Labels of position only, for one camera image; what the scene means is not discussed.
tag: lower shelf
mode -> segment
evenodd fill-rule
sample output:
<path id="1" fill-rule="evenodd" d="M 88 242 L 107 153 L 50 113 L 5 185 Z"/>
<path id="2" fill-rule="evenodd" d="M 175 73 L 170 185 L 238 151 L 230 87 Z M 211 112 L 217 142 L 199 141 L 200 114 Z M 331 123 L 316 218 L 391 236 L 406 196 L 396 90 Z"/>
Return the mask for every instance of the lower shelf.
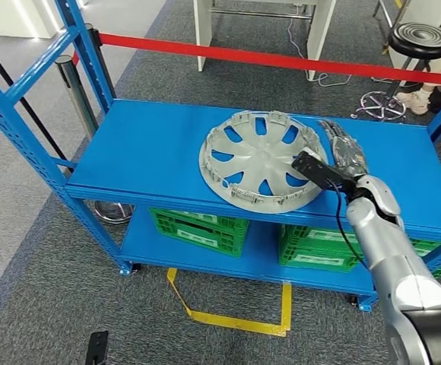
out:
<path id="1" fill-rule="evenodd" d="M 350 294 L 374 294 L 373 282 L 362 265 L 350 272 L 287 268 L 278 263 L 278 225 L 253 221 L 241 257 L 235 258 L 159 234 L 147 208 L 134 210 L 121 247 L 131 262 L 159 265 L 260 281 L 291 282 L 315 289 Z"/>

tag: sneaker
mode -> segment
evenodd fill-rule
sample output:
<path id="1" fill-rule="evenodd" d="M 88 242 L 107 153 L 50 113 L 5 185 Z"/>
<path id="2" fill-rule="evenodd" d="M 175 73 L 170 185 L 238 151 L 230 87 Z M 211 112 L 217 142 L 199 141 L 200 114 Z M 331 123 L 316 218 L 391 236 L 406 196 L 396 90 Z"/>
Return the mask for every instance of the sneaker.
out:
<path id="1" fill-rule="evenodd" d="M 417 91 L 413 93 L 398 93 L 396 99 L 406 105 L 413 114 L 422 116 L 428 111 L 428 100 L 421 100 Z"/>

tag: white table leg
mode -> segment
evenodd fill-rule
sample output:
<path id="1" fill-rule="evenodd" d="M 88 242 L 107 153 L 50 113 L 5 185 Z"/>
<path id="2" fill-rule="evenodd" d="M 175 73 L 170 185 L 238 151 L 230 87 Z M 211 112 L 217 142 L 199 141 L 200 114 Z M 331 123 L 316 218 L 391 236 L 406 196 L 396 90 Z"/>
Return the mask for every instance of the white table leg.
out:
<path id="1" fill-rule="evenodd" d="M 336 0 L 318 0 L 312 20 L 310 33 L 307 42 L 307 55 L 310 59 L 318 60 L 322 52 L 325 36 L 332 19 Z M 313 80 L 315 71 L 309 71 L 308 78 Z"/>
<path id="2" fill-rule="evenodd" d="M 193 0 L 193 11 L 196 15 L 196 37 L 197 46 L 210 46 L 212 40 L 212 0 Z M 205 57 L 197 57 L 199 71 L 202 71 L 205 61 Z"/>

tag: stanchion base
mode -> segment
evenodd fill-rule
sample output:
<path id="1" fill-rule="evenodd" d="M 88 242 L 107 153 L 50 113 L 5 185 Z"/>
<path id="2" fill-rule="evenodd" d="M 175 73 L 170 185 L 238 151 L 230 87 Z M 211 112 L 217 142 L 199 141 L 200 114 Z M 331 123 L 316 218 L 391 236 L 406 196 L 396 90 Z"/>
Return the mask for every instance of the stanchion base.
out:
<path id="1" fill-rule="evenodd" d="M 109 224 L 127 223 L 133 215 L 133 207 L 128 204 L 95 202 L 94 207 L 99 218 Z"/>
<path id="2" fill-rule="evenodd" d="M 381 122 L 400 118 L 402 122 L 406 120 L 406 106 L 396 97 L 388 97 L 384 91 L 364 94 L 360 105 L 355 113 L 351 114 L 352 119 L 357 119 L 359 113 L 365 112 Z"/>

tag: chrome stool leg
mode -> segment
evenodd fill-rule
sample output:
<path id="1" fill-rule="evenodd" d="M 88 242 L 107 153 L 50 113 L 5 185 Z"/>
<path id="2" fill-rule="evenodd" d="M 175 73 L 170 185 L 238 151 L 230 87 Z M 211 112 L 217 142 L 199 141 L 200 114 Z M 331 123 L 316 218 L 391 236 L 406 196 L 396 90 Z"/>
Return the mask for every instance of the chrome stool leg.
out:
<path id="1" fill-rule="evenodd" d="M 362 95 L 359 107 L 351 114 L 352 119 L 357 119 L 360 112 L 365 112 L 381 122 L 404 119 L 406 106 L 396 97 L 389 97 L 384 91 L 371 91 Z"/>

